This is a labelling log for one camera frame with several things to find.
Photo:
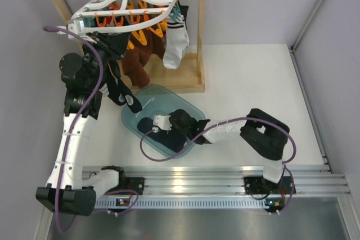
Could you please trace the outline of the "white plastic clip hanger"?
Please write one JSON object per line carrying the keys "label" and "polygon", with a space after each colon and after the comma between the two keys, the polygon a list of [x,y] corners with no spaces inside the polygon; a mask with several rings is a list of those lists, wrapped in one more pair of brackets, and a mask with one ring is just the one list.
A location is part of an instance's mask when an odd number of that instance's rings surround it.
{"label": "white plastic clip hanger", "polygon": [[147,29],[162,37],[167,18],[176,20],[181,12],[178,0],[91,0],[72,15],[84,21],[84,32],[131,33]]}

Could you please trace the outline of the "black sock with white label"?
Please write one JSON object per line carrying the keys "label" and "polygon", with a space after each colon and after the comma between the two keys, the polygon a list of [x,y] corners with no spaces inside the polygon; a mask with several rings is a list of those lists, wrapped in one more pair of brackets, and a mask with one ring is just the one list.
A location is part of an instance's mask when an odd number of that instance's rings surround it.
{"label": "black sock with white label", "polygon": [[100,90],[116,105],[127,105],[135,114],[142,110],[140,101],[122,81],[118,63],[109,62],[105,71],[105,80]]}

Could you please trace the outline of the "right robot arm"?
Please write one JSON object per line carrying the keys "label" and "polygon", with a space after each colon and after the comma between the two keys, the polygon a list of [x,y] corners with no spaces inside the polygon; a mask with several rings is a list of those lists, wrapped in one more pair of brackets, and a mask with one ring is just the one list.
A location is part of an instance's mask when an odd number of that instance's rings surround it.
{"label": "right robot arm", "polygon": [[271,194],[281,190],[285,166],[296,154],[290,128],[266,112],[253,108],[245,117],[212,124],[209,119],[196,120],[185,110],[169,115],[156,115],[153,120],[159,133],[179,147],[181,152],[192,144],[215,144],[231,139],[243,139],[263,158],[263,174],[250,182],[248,194]]}

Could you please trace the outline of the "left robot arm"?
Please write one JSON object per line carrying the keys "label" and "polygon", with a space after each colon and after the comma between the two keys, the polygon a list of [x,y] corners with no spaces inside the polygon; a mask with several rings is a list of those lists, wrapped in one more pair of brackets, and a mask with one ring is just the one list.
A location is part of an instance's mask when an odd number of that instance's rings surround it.
{"label": "left robot arm", "polygon": [[126,33],[93,33],[89,40],[82,39],[83,55],[67,53],[60,60],[61,80],[66,86],[61,143],[46,185],[35,194],[54,214],[88,216],[100,196],[127,188],[121,167],[105,166],[84,180],[83,163],[103,96],[118,106],[127,104],[134,112],[142,109],[121,80],[118,66],[128,41]]}

